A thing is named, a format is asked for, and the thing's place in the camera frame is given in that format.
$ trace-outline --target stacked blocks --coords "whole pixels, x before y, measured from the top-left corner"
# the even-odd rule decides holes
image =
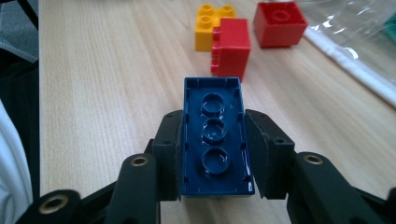
[[[235,18],[236,11],[230,5],[213,8],[210,4],[203,4],[198,8],[195,22],[195,50],[212,50],[213,27],[219,26],[221,18]]]

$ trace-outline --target red lego brick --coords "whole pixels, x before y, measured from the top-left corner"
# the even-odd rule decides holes
[[[261,2],[254,29],[262,48],[297,45],[308,23],[295,2]]]
[[[242,81],[249,53],[248,21],[221,19],[220,27],[213,29],[212,74]]]

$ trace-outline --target blue lego brick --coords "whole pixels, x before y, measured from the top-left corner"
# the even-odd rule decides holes
[[[384,29],[390,39],[396,43],[396,13],[384,23]]]
[[[239,78],[186,77],[181,193],[254,194]]]

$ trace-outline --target wood grain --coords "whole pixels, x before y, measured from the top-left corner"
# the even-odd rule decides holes
[[[85,197],[115,181],[163,115],[183,106],[184,77],[210,77],[194,51],[203,1],[40,2],[41,194]],[[296,151],[328,157],[355,187],[385,198],[396,186],[396,113],[309,42],[260,49],[257,2],[230,1],[247,18],[252,51],[245,108],[268,114]],[[215,7],[223,1],[212,1]],[[162,203],[163,223],[287,223],[285,202],[250,198]]]

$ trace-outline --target toy block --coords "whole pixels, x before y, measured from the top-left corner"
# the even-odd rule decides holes
[[[186,77],[181,194],[254,194],[237,77]]]
[[[254,30],[262,48],[297,45],[308,23],[295,2],[261,2]]]
[[[250,53],[248,21],[221,19],[213,29],[211,72],[218,77],[239,77],[242,81]]]
[[[221,18],[235,18],[236,10],[233,6],[224,5],[221,8],[213,8],[210,4],[203,4],[198,8],[195,21],[195,50],[212,50],[213,27],[219,26]]]

